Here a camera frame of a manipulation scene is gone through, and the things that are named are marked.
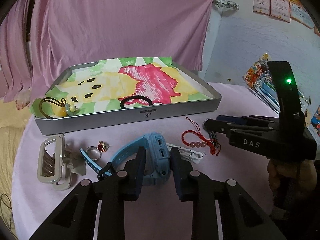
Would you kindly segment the right hand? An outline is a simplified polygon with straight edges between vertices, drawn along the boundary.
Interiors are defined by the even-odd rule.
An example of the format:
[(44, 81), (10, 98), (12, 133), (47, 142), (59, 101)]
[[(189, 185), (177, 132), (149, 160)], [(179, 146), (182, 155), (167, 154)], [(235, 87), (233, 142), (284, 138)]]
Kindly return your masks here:
[(280, 177), (289, 179), (298, 178), (299, 187), (308, 191), (315, 189), (317, 185), (317, 171), (314, 161), (311, 160), (301, 162), (299, 167), (293, 165), (275, 165), (270, 160), (267, 165), (267, 171), (271, 191), (275, 191), (281, 184), (284, 185), (284, 182), (280, 181)]

